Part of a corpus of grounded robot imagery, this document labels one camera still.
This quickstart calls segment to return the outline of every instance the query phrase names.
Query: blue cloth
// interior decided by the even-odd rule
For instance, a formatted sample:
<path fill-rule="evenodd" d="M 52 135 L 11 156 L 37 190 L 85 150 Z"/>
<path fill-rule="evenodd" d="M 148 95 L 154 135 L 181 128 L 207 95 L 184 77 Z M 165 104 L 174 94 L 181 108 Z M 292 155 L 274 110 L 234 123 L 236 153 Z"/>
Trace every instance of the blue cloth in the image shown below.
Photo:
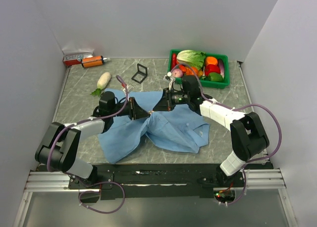
<path fill-rule="evenodd" d="M 120 100 L 124 93 L 107 89 Z M 146 111 L 151 111 L 162 97 L 162 92 L 131 92 L 131 97 Z M 177 105 L 171 112 L 153 112 L 148 118 L 130 120 L 128 116 L 114 117 L 111 128 L 98 135 L 104 155 L 116 163 L 129 155 L 146 135 L 157 147 L 198 153 L 208 144 L 209 124 L 192 112 L 187 105 Z"/>

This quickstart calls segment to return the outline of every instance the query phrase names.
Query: onion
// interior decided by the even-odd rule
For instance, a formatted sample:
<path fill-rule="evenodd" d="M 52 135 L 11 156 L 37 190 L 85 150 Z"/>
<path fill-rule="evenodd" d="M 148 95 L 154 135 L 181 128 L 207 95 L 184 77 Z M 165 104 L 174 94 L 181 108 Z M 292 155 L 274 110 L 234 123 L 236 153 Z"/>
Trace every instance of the onion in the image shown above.
<path fill-rule="evenodd" d="M 174 69 L 173 72 L 172 72 L 172 76 L 173 77 L 182 77 L 183 76 L 183 72 L 179 68 Z"/>

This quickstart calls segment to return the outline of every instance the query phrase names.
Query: orange bottle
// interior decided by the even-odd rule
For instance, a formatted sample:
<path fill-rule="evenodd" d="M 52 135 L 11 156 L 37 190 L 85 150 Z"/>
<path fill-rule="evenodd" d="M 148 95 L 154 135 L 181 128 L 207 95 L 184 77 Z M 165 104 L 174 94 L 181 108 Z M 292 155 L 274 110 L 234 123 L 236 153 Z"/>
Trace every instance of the orange bottle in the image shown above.
<path fill-rule="evenodd" d="M 104 65 L 108 58 L 103 56 L 86 57 L 81 60 L 81 65 L 84 68 Z"/>

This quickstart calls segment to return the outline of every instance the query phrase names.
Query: cabbage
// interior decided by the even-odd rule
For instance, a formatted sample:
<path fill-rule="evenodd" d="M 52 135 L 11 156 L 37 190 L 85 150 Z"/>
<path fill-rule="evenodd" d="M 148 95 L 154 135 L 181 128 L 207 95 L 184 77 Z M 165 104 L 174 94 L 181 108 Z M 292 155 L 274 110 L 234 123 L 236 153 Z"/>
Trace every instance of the cabbage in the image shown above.
<path fill-rule="evenodd" d="M 203 67 L 205 58 L 206 54 L 204 52 L 195 50 L 183 50 L 178 53 L 176 59 L 178 62 L 184 62 L 189 66 L 195 67 L 199 70 Z"/>

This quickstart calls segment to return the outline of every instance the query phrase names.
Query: gray countertop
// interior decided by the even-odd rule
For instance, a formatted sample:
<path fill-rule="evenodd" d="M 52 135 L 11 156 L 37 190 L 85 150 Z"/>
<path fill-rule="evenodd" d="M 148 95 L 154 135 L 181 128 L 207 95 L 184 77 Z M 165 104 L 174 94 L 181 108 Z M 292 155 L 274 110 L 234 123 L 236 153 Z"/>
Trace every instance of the gray countertop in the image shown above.
<path fill-rule="evenodd" d="M 137 70 L 137 63 L 149 68 L 149 75 L 142 84 L 131 80 Z M 55 120 L 71 123 L 91 116 L 98 105 L 99 98 L 92 97 L 90 93 L 96 89 L 99 77 L 106 71 L 112 75 L 107 88 L 122 89 L 121 84 L 115 79 L 118 74 L 127 84 L 134 86 L 135 92 L 161 91 L 168 86 L 162 80 L 166 75 L 167 67 L 168 59 L 166 58 L 114 58 L 103 66 L 88 69 L 82 68 L 81 65 L 73 66 L 70 69 Z M 204 88 L 204 93 L 231 107 L 249 104 L 237 62 L 229 62 L 229 72 L 230 86 L 223 90 Z M 119 163 L 221 163 L 232 151 L 230 132 L 210 119 L 206 118 L 206 121 L 211 124 L 209 144 L 201 147 L 197 154 L 164 150 L 144 137 L 136 150 Z M 97 136 L 89 137 L 79 144 L 77 157 L 89 163 L 107 163 Z"/>

